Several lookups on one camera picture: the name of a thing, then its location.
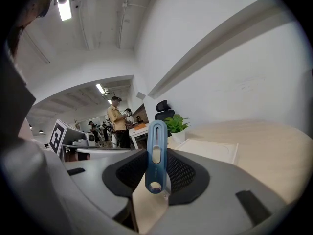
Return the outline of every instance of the black mesh grille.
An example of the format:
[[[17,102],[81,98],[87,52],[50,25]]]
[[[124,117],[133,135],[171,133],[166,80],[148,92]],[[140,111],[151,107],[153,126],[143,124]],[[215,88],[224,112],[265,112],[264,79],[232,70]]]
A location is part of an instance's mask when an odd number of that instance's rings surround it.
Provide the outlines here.
[[[135,157],[116,171],[117,178],[133,191],[147,169],[147,152]]]
[[[167,153],[167,174],[171,180],[171,192],[177,192],[189,185],[196,175],[195,170]]]

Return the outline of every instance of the ceiling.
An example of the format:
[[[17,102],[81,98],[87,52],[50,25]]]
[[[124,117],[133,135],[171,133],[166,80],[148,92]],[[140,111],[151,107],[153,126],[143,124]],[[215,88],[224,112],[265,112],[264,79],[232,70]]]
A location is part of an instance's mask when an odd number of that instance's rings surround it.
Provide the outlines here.
[[[27,115],[27,120],[32,126],[43,125],[55,118],[58,114],[77,110],[84,106],[92,106],[106,103],[113,96],[127,99],[131,80],[101,83],[102,88],[108,88],[109,94],[102,96],[95,85],[80,88],[75,91],[58,94],[34,105]]]
[[[150,0],[128,0],[120,34],[126,0],[70,1],[71,19],[61,21],[58,6],[52,0],[48,13],[35,19],[22,33],[16,64],[26,81],[36,69],[67,52],[92,51],[105,45],[132,49],[150,3]]]

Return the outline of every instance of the blue handle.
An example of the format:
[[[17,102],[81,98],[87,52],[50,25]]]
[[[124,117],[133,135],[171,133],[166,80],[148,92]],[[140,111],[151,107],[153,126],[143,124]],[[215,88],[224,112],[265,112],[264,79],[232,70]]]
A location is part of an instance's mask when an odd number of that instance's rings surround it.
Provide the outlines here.
[[[147,151],[145,186],[149,192],[157,194],[166,187],[167,126],[161,120],[149,125]]]

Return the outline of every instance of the white box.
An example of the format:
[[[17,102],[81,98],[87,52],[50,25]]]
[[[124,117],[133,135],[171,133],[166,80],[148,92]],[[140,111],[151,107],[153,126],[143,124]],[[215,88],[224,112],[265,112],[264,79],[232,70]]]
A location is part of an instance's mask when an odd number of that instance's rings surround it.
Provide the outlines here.
[[[189,152],[232,165],[237,163],[237,143],[214,143],[187,139],[184,143],[177,146],[175,150]]]

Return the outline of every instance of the wooden desk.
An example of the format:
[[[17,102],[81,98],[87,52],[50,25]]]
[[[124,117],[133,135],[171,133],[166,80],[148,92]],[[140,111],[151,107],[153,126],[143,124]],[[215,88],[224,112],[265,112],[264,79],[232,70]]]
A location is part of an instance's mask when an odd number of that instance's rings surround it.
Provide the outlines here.
[[[286,203],[296,199],[311,175],[313,140],[290,126],[239,120],[190,129],[186,138],[238,143],[237,166],[250,173],[280,195]],[[177,144],[170,137],[168,147]],[[151,194],[144,178],[133,193],[134,209],[140,233],[147,233],[166,212],[167,201],[161,194]]]

